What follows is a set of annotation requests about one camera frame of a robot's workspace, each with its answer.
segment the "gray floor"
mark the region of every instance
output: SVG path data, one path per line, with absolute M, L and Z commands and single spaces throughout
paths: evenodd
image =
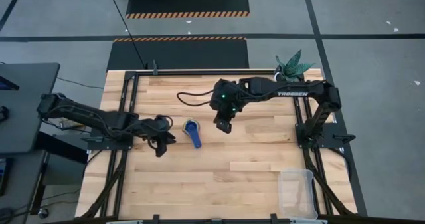
M 323 34 L 425 33 L 425 0 L 312 0 Z M 0 0 L 0 16 L 10 0 Z M 128 0 L 117 0 L 125 11 Z M 304 0 L 250 0 L 247 18 L 128 20 L 135 35 L 312 34 Z M 18 0 L 0 37 L 125 35 L 112 0 Z M 111 41 L 0 42 L 0 61 L 59 62 L 59 76 L 102 86 Z M 350 133 L 368 214 L 425 219 L 425 40 L 325 40 Z M 314 40 L 248 39 L 250 68 L 274 68 L 302 49 L 302 62 L 321 59 Z M 102 91 L 59 81 L 55 92 L 98 106 Z M 48 127 L 45 131 L 57 132 Z M 51 190 L 52 195 L 65 190 Z M 72 217 L 75 205 L 51 207 L 46 221 Z M 31 217 L 29 223 L 40 221 Z

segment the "black wire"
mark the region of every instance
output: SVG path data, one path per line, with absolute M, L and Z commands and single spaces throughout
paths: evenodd
M 75 81 L 71 81 L 71 80 L 66 80 L 66 79 L 64 79 L 64 78 L 59 78 L 59 77 L 57 77 L 57 79 L 59 79 L 59 80 L 61 80 L 61 81 L 65 81 L 65 82 L 70 82 L 70 83 L 72 83 L 72 84 L 77 84 L 77 85 L 80 85 L 80 86 L 84 86 L 84 87 L 87 87 L 87 88 L 98 88 L 98 89 L 103 90 L 103 88 L 102 88 L 102 87 L 90 86 L 90 85 L 86 85 L 86 84 L 80 84 L 79 82 L 75 82 Z
M 169 130 L 170 130 L 170 128 L 171 128 L 171 127 L 173 126 L 173 124 L 174 124 L 173 119 L 172 119 L 170 116 L 162 115 L 163 117 L 169 118 L 169 119 L 171 120 L 171 125 L 170 125 L 170 127 L 168 127 L 166 130 L 158 130 L 158 129 L 156 129 L 156 128 L 152 127 L 152 126 L 149 126 L 149 125 L 147 125 L 147 124 L 142 123 L 142 120 L 138 120 L 138 121 L 136 121 L 134 124 L 132 124 L 132 125 L 128 126 L 127 128 L 125 128 L 124 130 L 118 130 L 118 131 L 117 131 L 117 130 L 112 130 L 112 132 L 113 132 L 113 133 L 111 133 L 111 130 L 109 129 L 109 126 L 106 124 L 105 120 L 104 120 L 104 119 L 103 119 L 103 118 L 102 118 L 99 114 L 97 114 L 97 113 L 95 113 L 95 112 L 92 112 L 92 111 L 89 111 L 89 110 L 86 110 L 86 109 L 83 109 L 83 108 L 78 108 L 78 107 L 71 106 L 71 105 L 62 105 L 62 106 L 57 106 L 56 108 L 53 108 L 52 110 L 50 110 L 49 112 L 47 112 L 47 113 L 45 114 L 45 116 L 48 116 L 50 113 L 52 113 L 52 112 L 53 112 L 53 111 L 55 111 L 55 110 L 58 110 L 59 108 L 73 108 L 73 109 L 81 110 L 81 111 L 83 111 L 83 112 L 88 112 L 88 113 L 91 113 L 91 114 L 95 115 L 97 118 L 99 118 L 99 120 L 100 120 L 100 122 L 102 123 L 102 125 L 104 126 L 105 131 L 107 132 L 107 134 L 108 134 L 110 137 L 113 137 L 113 138 L 117 138 L 117 137 L 119 137 L 119 136 L 121 136 L 121 135 L 123 135 L 123 134 L 131 134 L 131 135 L 134 135 L 134 134 L 132 134 L 132 133 L 130 133 L 130 132 L 125 132 L 125 130 L 127 130 L 127 129 L 129 129 L 129 128 L 131 128 L 132 126 L 135 126 L 135 125 L 137 125 L 137 124 L 148 126 L 148 127 L 149 127 L 149 128 L 151 128 L 152 130 L 155 130 L 156 132 L 167 132 L 167 131 L 169 131 Z
M 54 203 L 50 203 L 50 204 L 47 204 L 47 205 L 40 206 L 40 208 L 46 208 L 46 207 L 50 207 L 50 206 L 52 206 L 52 205 L 56 205 L 56 204 L 60 204 L 60 203 L 73 204 L 73 203 L 78 203 L 78 201 L 57 201 L 57 202 L 54 202 Z M 12 220 L 12 219 L 13 219 L 13 218 L 15 218 L 15 217 L 18 217 L 18 216 L 21 216 L 21 215 L 28 214 L 28 213 L 30 213 L 31 211 L 32 211 L 32 210 L 24 211 L 24 212 L 21 212 L 21 213 L 18 213 L 18 214 L 12 215 L 12 216 L 10 216 L 10 217 L 5 217 L 5 218 L 0 219 L 0 221 L 6 221 L 6 220 L 10 221 L 10 220 Z
M 78 128 L 66 128 L 66 129 L 63 129 L 60 126 L 57 126 L 56 124 L 53 124 L 52 122 L 49 122 L 49 121 L 46 121 L 46 120 L 41 120 L 41 122 L 44 122 L 45 124 L 48 124 L 48 125 L 51 125 L 51 126 L 54 126 L 55 128 L 57 128 L 59 130 L 62 130 L 62 131 L 65 131 L 65 130 L 75 130 L 75 131 L 81 131 L 82 133 L 83 132 L 88 133 L 88 134 L 90 133 L 89 131 L 79 130 Z
M 80 189 L 80 188 L 78 188 L 78 189 L 77 189 L 77 190 L 75 190 L 75 191 L 70 191 L 70 192 L 61 193 L 61 194 L 58 194 L 58 195 L 53 195 L 53 196 L 51 196 L 51 197 L 46 197 L 46 198 L 43 198 L 43 199 L 41 199 L 41 200 L 43 201 L 43 200 L 52 199 L 52 198 L 55 198 L 55 197 L 60 197 L 60 196 L 63 196 L 63 195 L 75 194 L 75 193 L 78 193 L 80 190 L 81 190 L 81 189 Z M 20 209 L 22 209 L 22 208 L 24 208 L 24 207 L 28 207 L 29 205 L 32 205 L 32 204 L 33 204 L 33 202 L 32 202 L 32 203 L 28 203 L 28 204 L 26 204 L 26 205 L 23 205 L 23 206 L 22 206 L 22 207 L 20 207 L 20 208 L 17 208 L 17 209 L 16 209 L 16 210 L 14 210 L 14 211 L 18 211 L 18 210 L 20 210 Z
M 93 158 L 95 158 L 97 155 L 99 155 L 103 150 L 99 150 L 97 153 L 95 153 L 86 163 L 86 167 L 87 165 L 90 163 L 90 161 L 93 160 Z
M 223 81 L 229 83 L 230 85 L 232 85 L 233 87 L 237 88 L 239 91 L 243 92 L 245 95 L 247 95 L 247 96 L 249 96 L 251 98 L 264 98 L 264 97 L 267 97 L 267 96 L 273 94 L 274 92 L 278 91 L 281 88 L 305 88 L 305 87 L 311 87 L 311 86 L 316 86 L 316 85 L 321 84 L 321 82 L 314 82 L 312 84 L 299 84 L 299 85 L 296 85 L 296 84 L 285 84 L 285 85 L 282 85 L 280 87 L 275 88 L 274 90 L 272 90 L 272 91 L 270 91 L 268 93 L 265 93 L 265 94 L 262 94 L 262 95 L 259 95 L 259 96 L 255 96 L 255 95 L 252 95 L 252 94 L 248 93 L 247 91 L 245 91 L 244 89 L 242 89 L 241 87 L 239 87 L 239 85 L 237 85 L 237 84 L 235 84 L 235 83 L 233 83 L 231 81 L 228 81 L 228 80 L 223 80 Z
M 103 150 L 99 150 L 97 153 L 95 153 L 88 161 L 87 161 L 87 163 L 86 163 L 86 165 L 84 166 L 84 170 L 86 170 L 86 168 L 87 168 L 87 165 L 97 156 L 97 155 L 99 155 L 101 152 L 102 152 Z M 46 197 L 46 198 L 43 198 L 43 199 L 41 199 L 42 201 L 43 200 L 47 200 L 47 199 L 52 199 L 52 198 L 55 198 L 55 197 L 60 197 L 60 196 L 63 196 L 63 195 L 68 195 L 68 194 L 75 194 L 75 193 L 78 193 L 79 191 L 81 190 L 81 188 L 78 188 L 77 190 L 75 190 L 75 191 L 71 191 L 71 192 L 66 192 L 66 193 L 61 193 L 61 194 L 58 194 L 58 195 L 53 195 L 53 196 L 50 196 L 50 197 Z M 17 208 L 16 210 L 14 210 L 14 211 L 18 211 L 18 210 L 20 210 L 20 209 L 22 209 L 22 208 L 24 208 L 24 207 L 28 207 L 29 205 L 32 205 L 33 203 L 28 203 L 28 204 L 25 204 L 25 205 L 23 205 L 22 207 L 20 207 L 20 208 Z M 17 217 L 18 215 L 15 215 L 15 216 L 11 216 L 11 217 L 8 217 L 8 219 L 12 219 L 12 218 L 14 218 L 14 217 Z
M 81 110 L 81 111 L 84 111 L 84 112 L 88 112 L 88 113 L 91 113 L 91 114 L 93 114 L 93 115 L 95 115 L 96 117 L 98 117 L 99 118 L 99 120 L 101 121 L 101 123 L 103 124 L 103 126 L 104 126 L 104 128 L 105 128 L 105 131 L 106 131 L 106 133 L 109 135 L 109 136 L 111 136 L 111 137 L 113 137 L 113 138 L 117 138 L 117 136 L 116 135 L 113 135 L 111 132 L 110 132 L 110 130 L 109 130 L 109 128 L 108 128 L 108 125 L 106 125 L 106 123 L 105 123 L 105 120 L 99 115 L 99 114 L 97 114 L 97 113 L 95 113 L 95 112 L 91 112 L 91 111 L 89 111 L 89 110 L 85 110 L 85 109 L 83 109 L 83 108 L 77 108 L 77 107 L 75 107 L 75 106 L 71 106 L 71 105 L 62 105 L 62 106 L 57 106 L 56 108 L 53 108 L 52 110 L 50 110 L 49 112 L 47 112 L 46 113 L 46 116 L 48 116 L 50 113 L 52 113 L 53 111 L 55 111 L 55 110 L 58 110 L 59 108 L 73 108 L 73 109 L 77 109 L 77 110 Z
M 133 43 L 134 49 L 135 49 L 135 51 L 136 51 L 136 53 L 137 53 L 137 55 L 138 55 L 138 57 L 139 57 L 140 63 L 143 65 L 143 68 L 144 68 L 144 69 L 147 69 L 147 65 L 145 65 L 145 63 L 144 63 L 143 59 L 141 59 L 141 55 L 140 55 L 140 53 L 139 53 L 139 49 L 137 49 L 137 46 L 135 45 L 135 42 L 134 42 L 133 36 L 131 35 L 130 29 L 128 28 L 127 23 L 126 23 L 126 21 L 124 20 L 124 18 L 123 18 L 123 16 L 122 16 L 122 14 L 121 14 L 120 8 L 118 8 L 118 5 L 117 5 L 117 3 L 116 3 L 116 1 L 115 1 L 115 0 L 112 0 L 112 1 L 114 2 L 115 8 L 117 9 L 118 13 L 120 14 L 120 17 L 121 17 L 122 23 L 124 23 L 124 26 L 126 26 L 126 29 L 127 29 L 128 35 L 129 35 L 129 36 L 130 36 L 130 38 L 131 38 L 131 42 Z
M 202 103 L 200 103 L 200 104 L 189 104 L 189 103 L 187 103 L 187 102 L 183 101 L 183 100 L 180 98 L 180 95 L 184 94 L 184 95 L 189 95 L 189 96 L 204 96 L 204 95 L 207 95 L 207 94 L 210 94 L 210 93 L 214 92 L 215 90 L 216 90 L 216 89 L 213 89 L 213 90 L 210 90 L 210 91 L 205 92 L 205 93 L 202 93 L 202 94 L 191 94 L 191 93 L 188 93 L 188 92 L 178 92 L 178 93 L 177 93 L 177 98 L 179 99 L 179 101 L 180 101 L 180 102 L 182 102 L 183 104 L 186 104 L 187 106 L 199 107 L 199 106 L 202 106 L 202 105 L 205 105 L 205 104 L 209 104 L 209 103 L 210 103 L 210 101 L 202 102 Z
M 330 148 L 332 152 L 335 152 L 336 154 L 339 154 L 341 157 L 345 159 L 345 163 L 347 164 L 347 170 L 348 170 L 348 179 L 351 181 L 351 164 L 350 160 L 345 156 L 345 154 L 341 151 L 339 151 L 337 148 Z

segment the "wooden tabletop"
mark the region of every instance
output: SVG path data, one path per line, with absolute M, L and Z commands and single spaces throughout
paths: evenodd
M 118 109 L 124 73 L 108 73 L 101 109 Z M 278 205 L 278 174 L 288 168 L 305 169 L 296 140 L 292 99 L 273 98 L 247 105 L 232 121 L 232 133 L 225 134 L 213 123 L 216 112 L 209 105 L 185 106 L 176 98 L 180 91 L 209 91 L 220 78 L 237 81 L 250 76 L 140 77 L 135 112 L 141 118 L 171 116 L 174 126 L 170 132 L 177 143 L 168 145 L 167 153 L 156 158 L 154 150 L 135 138 L 127 159 L 120 219 L 152 219 L 153 214 L 160 214 L 161 219 L 264 219 L 271 213 L 284 218 Z M 320 70 L 307 71 L 305 79 L 322 80 Z M 198 103 L 209 100 L 210 95 L 183 98 Z M 314 112 L 317 103 L 310 103 Z M 304 107 L 301 109 L 305 120 Z M 201 126 L 201 149 L 194 149 L 182 132 L 189 118 Z M 326 149 L 321 153 L 330 188 L 348 209 L 356 212 L 344 159 Z M 110 151 L 105 150 L 87 167 L 76 216 L 83 214 L 103 189 L 109 156 Z M 316 187 L 323 213 L 323 197 Z M 114 196 L 110 198 L 109 214 Z

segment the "plastic bin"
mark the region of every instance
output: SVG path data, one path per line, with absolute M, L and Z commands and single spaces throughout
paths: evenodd
M 310 170 L 287 169 L 280 172 L 279 208 L 286 218 L 317 219 L 312 181 L 313 173 Z

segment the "blue tool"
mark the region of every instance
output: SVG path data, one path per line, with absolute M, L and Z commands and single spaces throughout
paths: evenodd
M 198 122 L 194 120 L 187 120 L 185 124 L 183 124 L 183 131 L 191 137 L 195 148 L 200 148 L 202 146 L 201 139 L 199 138 L 199 129 L 200 126 Z

